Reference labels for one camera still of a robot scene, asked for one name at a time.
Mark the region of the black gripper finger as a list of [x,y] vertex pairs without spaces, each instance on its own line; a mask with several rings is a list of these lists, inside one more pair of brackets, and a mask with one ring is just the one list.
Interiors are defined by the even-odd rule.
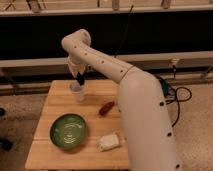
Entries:
[[83,86],[85,83],[84,75],[80,74],[79,72],[77,74],[76,80],[78,81],[80,86]]

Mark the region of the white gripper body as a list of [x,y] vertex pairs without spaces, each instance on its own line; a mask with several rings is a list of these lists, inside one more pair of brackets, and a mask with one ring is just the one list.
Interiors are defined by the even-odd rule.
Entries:
[[68,64],[68,68],[74,78],[77,77],[78,73],[83,75],[84,72],[86,71],[86,64],[82,61],[79,61],[77,58],[68,57],[67,64]]

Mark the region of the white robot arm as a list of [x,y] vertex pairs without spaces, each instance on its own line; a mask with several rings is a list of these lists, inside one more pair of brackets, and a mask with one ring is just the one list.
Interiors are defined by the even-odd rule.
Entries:
[[91,47],[87,30],[61,41],[71,72],[88,64],[118,84],[121,113],[131,171],[182,171],[173,128],[159,80],[138,67]]

